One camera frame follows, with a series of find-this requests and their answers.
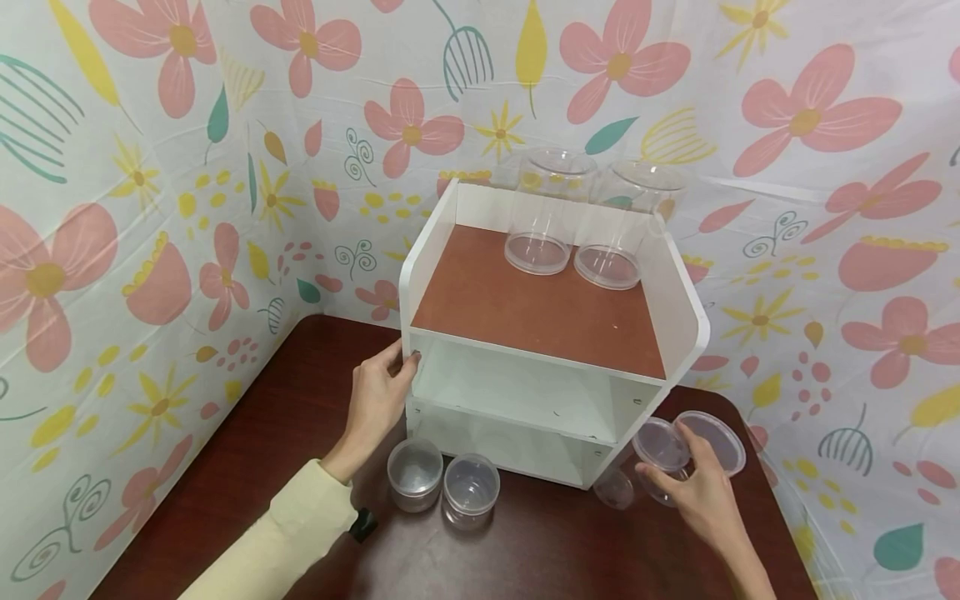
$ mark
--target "hand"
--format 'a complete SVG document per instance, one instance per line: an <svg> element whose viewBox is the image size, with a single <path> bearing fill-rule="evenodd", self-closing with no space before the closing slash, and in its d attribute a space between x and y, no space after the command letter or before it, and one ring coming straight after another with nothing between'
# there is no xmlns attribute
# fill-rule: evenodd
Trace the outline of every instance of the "hand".
<svg viewBox="0 0 960 600"><path fill-rule="evenodd" d="M390 369L401 349L401 341L397 340L353 369L347 429L324 458L324 469L343 484L367 462L403 414L420 353L414 352L393 376Z"/></svg>

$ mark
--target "dark brown table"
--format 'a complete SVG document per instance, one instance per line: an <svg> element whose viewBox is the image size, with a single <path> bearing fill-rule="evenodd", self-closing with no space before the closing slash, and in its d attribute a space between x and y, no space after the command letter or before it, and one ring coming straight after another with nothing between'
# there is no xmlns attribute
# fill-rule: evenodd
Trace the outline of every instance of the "dark brown table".
<svg viewBox="0 0 960 600"><path fill-rule="evenodd" d="M95 600L170 599L267 509L310 458L323 456L347 419L350 373L397 338L373 325L303 320L171 490L93 594ZM744 442L719 395L675 389L657 414L709 411ZM639 495L626 512L581 492L508 472L491 527L465 537L439 504L408 516L392 505L386 459L398 427L355 479L354 505L378 529L343 536L293 588L292 599L573 600L733 598L724 567L675 510ZM747 530L780 600L814 599L812 585L749 444L733 478Z"/></svg>

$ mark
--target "right hand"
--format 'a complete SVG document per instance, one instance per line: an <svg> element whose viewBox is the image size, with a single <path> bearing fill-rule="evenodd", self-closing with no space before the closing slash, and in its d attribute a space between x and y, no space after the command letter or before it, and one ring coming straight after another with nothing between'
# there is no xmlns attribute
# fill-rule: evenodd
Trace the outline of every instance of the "right hand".
<svg viewBox="0 0 960 600"><path fill-rule="evenodd" d="M696 464L693 475L686 481L677 481L645 463L637 464L636 472L652 479L657 487L670 494L684 522L715 552L721 555L735 552L738 544L750 541L733 497L730 478L707 440L682 422L677 423L677 429L690 446Z"/></svg>

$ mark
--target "wooden shelf surface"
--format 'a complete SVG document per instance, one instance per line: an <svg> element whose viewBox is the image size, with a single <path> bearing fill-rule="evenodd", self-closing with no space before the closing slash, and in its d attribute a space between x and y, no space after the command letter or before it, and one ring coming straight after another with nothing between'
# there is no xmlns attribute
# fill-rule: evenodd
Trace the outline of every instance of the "wooden shelf surface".
<svg viewBox="0 0 960 600"><path fill-rule="evenodd" d="M507 262L505 241L505 233L455 226L411 325L665 378L642 283L605 290L572 264L554 276L528 275Z"/></svg>

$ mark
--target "lower shelf compartment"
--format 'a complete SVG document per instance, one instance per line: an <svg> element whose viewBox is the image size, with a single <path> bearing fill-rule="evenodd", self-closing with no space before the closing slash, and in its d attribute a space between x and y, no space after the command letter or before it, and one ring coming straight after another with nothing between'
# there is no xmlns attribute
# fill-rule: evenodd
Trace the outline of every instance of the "lower shelf compartment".
<svg viewBox="0 0 960 600"><path fill-rule="evenodd" d="M532 429L431 404L407 400L407 436L425 438L443 454L474 452L498 468L587 489L611 452L559 433Z"/></svg>

